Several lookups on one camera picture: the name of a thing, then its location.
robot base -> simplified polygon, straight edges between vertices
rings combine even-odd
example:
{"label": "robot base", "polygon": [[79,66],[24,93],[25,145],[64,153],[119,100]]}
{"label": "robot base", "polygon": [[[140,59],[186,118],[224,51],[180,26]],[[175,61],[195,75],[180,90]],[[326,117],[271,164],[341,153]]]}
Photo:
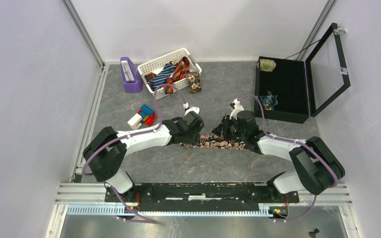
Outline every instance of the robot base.
{"label": "robot base", "polygon": [[[118,202],[111,189],[106,202]],[[297,192],[274,194],[258,182],[136,183],[123,194],[126,202],[138,202],[139,211],[259,211],[259,203],[299,203]]]}

black case lid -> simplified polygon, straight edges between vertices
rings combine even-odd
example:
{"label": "black case lid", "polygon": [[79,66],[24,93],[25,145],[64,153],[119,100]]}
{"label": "black case lid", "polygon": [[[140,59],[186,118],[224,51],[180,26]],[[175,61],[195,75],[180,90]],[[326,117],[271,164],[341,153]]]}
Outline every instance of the black case lid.
{"label": "black case lid", "polygon": [[309,107],[313,117],[351,86],[337,29],[338,25],[332,23],[305,61]]}

blue striped tie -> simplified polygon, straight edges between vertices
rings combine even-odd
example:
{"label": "blue striped tie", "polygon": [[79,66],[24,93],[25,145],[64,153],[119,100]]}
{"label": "blue striped tie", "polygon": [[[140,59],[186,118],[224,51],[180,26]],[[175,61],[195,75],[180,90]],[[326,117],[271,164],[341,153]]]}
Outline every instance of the blue striped tie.
{"label": "blue striped tie", "polygon": [[158,85],[166,83],[167,78],[172,75],[172,73],[175,71],[175,68],[176,66],[167,63],[164,66],[163,70],[157,76],[155,76],[151,82],[148,82],[148,85],[152,90],[155,90]]}

gold object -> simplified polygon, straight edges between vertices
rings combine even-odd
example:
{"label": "gold object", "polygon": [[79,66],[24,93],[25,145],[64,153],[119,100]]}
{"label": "gold object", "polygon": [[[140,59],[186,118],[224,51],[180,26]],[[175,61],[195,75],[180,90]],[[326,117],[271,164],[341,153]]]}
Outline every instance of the gold object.
{"label": "gold object", "polygon": [[277,66],[277,63],[271,59],[260,59],[258,62],[258,67],[259,65],[261,71],[272,72]]}

gray floor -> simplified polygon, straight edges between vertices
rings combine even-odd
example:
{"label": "gray floor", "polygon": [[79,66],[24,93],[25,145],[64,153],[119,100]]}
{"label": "gray floor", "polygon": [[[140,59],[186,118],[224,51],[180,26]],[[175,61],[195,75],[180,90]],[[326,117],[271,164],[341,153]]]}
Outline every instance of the gray floor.
{"label": "gray floor", "polygon": [[[202,68],[202,92],[183,93],[191,106],[200,107],[205,127],[210,133],[225,114],[234,98],[254,93],[256,62],[206,62]],[[182,101],[177,93],[158,100],[163,118],[183,116]],[[154,108],[152,95],[144,88],[141,93],[124,92],[119,65],[111,65],[106,79],[95,136],[102,128],[129,130],[127,121],[142,104]],[[253,109],[252,100],[243,106]],[[268,120],[267,130],[284,137],[308,139],[318,135],[315,122],[304,124]],[[183,148],[177,145],[155,147],[133,153],[122,164],[134,182],[204,182],[204,181],[266,181],[280,172],[294,170],[291,162],[250,151]],[[95,182],[93,176],[82,182]],[[290,217],[302,214],[306,207],[291,207]],[[295,222],[274,224],[266,218],[247,217],[156,217],[153,224],[129,224],[111,216],[67,216],[65,238],[95,237],[190,237],[190,238],[308,238],[308,232],[319,228],[318,238],[346,237],[338,207],[315,207],[309,215]]]}
{"label": "gray floor", "polygon": [[[230,113],[233,99],[254,93],[256,62],[203,62],[202,91],[183,93],[191,106],[200,107],[205,127],[201,133],[210,133],[225,114]],[[164,119],[183,116],[182,100],[178,93],[158,100]],[[94,128],[95,136],[102,128],[130,130],[127,121],[138,112],[142,104],[154,109],[152,95],[127,94],[122,85],[119,65],[109,67],[106,84]],[[253,101],[243,106],[253,110]],[[308,139],[318,135],[313,118],[304,124],[268,120],[267,130],[288,138]],[[204,182],[204,181],[266,181],[280,172],[294,170],[291,162],[273,156],[258,155],[250,151],[204,148],[182,148],[177,145],[154,147],[133,153],[122,163],[134,182]],[[82,182],[95,182],[93,176]]]}
{"label": "gray floor", "polygon": [[[304,207],[291,207],[294,215]],[[250,217],[152,217],[159,224],[131,224],[109,216],[67,216],[62,238],[346,238],[337,207],[315,207],[303,219],[274,224]]]}

